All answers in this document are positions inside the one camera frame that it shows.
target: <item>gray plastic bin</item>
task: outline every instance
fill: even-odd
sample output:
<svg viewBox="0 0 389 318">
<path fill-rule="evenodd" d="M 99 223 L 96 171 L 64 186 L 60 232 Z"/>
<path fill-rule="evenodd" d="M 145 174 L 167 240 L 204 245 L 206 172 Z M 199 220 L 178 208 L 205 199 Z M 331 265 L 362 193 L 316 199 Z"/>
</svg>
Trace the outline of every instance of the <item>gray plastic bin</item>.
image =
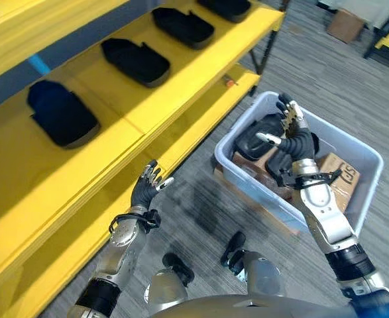
<svg viewBox="0 0 389 318">
<path fill-rule="evenodd" d="M 271 214 L 290 228 L 308 231 L 306 221 L 299 210 L 278 197 L 274 192 L 270 191 L 231 161 L 236 137 L 253 121 L 257 121 L 267 114 L 278 112 L 279 110 L 275 106 L 277 100 L 277 93 L 267 91 L 260 94 L 252 106 L 240 116 L 231 127 L 231 130 L 219 141 L 215 148 L 215 157 L 223 166 L 223 175 L 226 180 L 263 205 Z M 383 159 L 377 151 L 367 144 L 306 109 L 302 108 L 302 111 L 306 116 L 311 131 L 320 138 L 320 150 L 317 158 L 334 152 L 361 173 L 355 192 L 346 210 L 347 219 L 359 235 L 378 184 L 384 165 Z"/>
</svg>

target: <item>shelf board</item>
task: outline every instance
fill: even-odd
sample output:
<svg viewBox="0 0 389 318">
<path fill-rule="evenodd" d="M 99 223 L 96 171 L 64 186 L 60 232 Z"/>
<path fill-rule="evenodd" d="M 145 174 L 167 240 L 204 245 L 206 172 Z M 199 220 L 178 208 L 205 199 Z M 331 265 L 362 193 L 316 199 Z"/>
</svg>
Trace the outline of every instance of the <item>shelf board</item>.
<svg viewBox="0 0 389 318">
<path fill-rule="evenodd" d="M 77 92 L 102 127 L 83 147 L 64 150 L 31 119 L 27 89 L 0 106 L 0 278 L 67 221 L 100 186 L 90 184 L 94 177 L 142 136 L 62 70 L 48 79 Z"/>
<path fill-rule="evenodd" d="M 147 43 L 171 63 L 171 75 L 164 85 L 147 89 L 122 74 L 103 57 L 96 44 L 70 60 L 64 68 L 143 133 L 158 122 L 178 116 L 208 90 L 265 34 L 278 28 L 284 16 L 280 11 L 253 3 L 242 23 L 231 23 L 198 5 L 195 0 L 169 1 L 166 7 L 193 13 L 215 27 L 210 45 L 192 50 L 154 25 L 147 13 L 108 38 L 128 38 Z"/>
<path fill-rule="evenodd" d="M 107 240 L 110 221 L 130 205 L 135 181 L 152 154 L 160 156 L 160 167 L 168 175 L 259 79 L 240 66 L 229 74 L 239 85 L 226 88 L 223 81 L 217 82 L 164 132 L 164 138 L 172 137 L 171 144 L 162 136 L 155 140 L 23 264 L 18 278 L 4 283 L 0 318 L 39 313 Z"/>
<path fill-rule="evenodd" d="M 228 88 L 219 80 L 148 147 L 146 152 L 173 170 L 259 80 L 235 64 L 227 74 L 237 82 Z"/>
<path fill-rule="evenodd" d="M 98 44 L 47 76 L 75 91 L 99 119 L 103 128 L 87 145 L 55 146 L 30 118 L 27 89 L 0 106 L 0 284 L 283 17 L 255 3 L 233 24 L 194 1 L 176 7 L 215 27 L 207 48 L 186 48 L 158 30 L 150 13 L 112 34 L 146 41 L 171 61 L 160 87 L 147 89 L 118 72 Z"/>
<path fill-rule="evenodd" d="M 0 75 L 128 0 L 0 0 Z"/>
</svg>

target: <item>cardboard box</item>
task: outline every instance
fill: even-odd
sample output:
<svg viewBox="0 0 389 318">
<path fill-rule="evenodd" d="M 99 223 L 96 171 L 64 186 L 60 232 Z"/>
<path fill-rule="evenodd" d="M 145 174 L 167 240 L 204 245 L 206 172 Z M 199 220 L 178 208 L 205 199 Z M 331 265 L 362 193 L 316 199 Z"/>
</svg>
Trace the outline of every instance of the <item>cardboard box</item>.
<svg viewBox="0 0 389 318">
<path fill-rule="evenodd" d="M 320 158 L 317 161 L 317 164 L 321 172 L 334 172 L 337 169 L 341 169 L 342 173 L 331 184 L 331 189 L 334 191 L 337 206 L 342 212 L 345 212 L 356 185 L 358 184 L 360 177 L 359 172 L 334 153 L 330 153 L 325 157 Z"/>
<path fill-rule="evenodd" d="M 364 21 L 360 17 L 340 9 L 327 28 L 327 32 L 343 42 L 350 43 L 358 36 L 363 27 Z"/>
<path fill-rule="evenodd" d="M 272 148 L 266 154 L 259 158 L 258 161 L 250 161 L 241 156 L 239 152 L 235 152 L 233 162 L 247 172 L 254 179 L 265 185 L 268 189 L 274 192 L 285 200 L 292 197 L 293 190 L 287 187 L 278 187 L 274 178 L 266 171 L 265 162 L 276 152 L 277 148 Z"/>
</svg>

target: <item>blue object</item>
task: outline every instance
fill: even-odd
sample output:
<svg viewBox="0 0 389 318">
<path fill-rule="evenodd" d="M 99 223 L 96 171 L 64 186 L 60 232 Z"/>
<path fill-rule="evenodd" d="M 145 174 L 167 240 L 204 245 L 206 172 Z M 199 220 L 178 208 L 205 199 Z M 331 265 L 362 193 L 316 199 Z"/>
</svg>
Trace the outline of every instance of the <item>blue object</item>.
<svg viewBox="0 0 389 318">
<path fill-rule="evenodd" d="M 48 67 L 47 64 L 44 63 L 44 61 L 38 56 L 38 54 L 32 55 L 28 59 L 28 62 L 41 75 L 47 75 L 51 72 L 51 69 Z"/>
</svg>

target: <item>robot finger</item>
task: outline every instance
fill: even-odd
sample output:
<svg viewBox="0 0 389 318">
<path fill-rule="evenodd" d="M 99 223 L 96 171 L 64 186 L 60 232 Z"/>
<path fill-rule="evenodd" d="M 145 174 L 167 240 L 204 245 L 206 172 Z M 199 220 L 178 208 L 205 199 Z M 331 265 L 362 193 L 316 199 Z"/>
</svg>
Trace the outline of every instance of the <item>robot finger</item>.
<svg viewBox="0 0 389 318">
<path fill-rule="evenodd" d="M 162 191 L 165 187 L 170 186 L 173 182 L 174 182 L 174 178 L 173 177 L 166 179 L 161 184 L 156 186 L 156 191 L 157 192 Z"/>
<path fill-rule="evenodd" d="M 153 184 L 154 182 L 154 179 L 156 179 L 157 175 L 160 173 L 162 169 L 160 168 L 157 168 L 156 171 L 154 173 L 152 173 L 148 179 L 148 182 L 150 182 L 151 184 Z"/>
<path fill-rule="evenodd" d="M 156 187 L 160 182 L 162 181 L 162 176 L 156 179 L 156 181 L 153 182 L 153 186 Z"/>
<path fill-rule="evenodd" d="M 142 178 L 150 178 L 151 173 L 154 170 L 154 167 L 157 166 L 157 161 L 152 160 L 150 161 L 147 165 L 146 168 L 144 169 L 144 172 L 142 173 L 141 177 Z"/>
</svg>

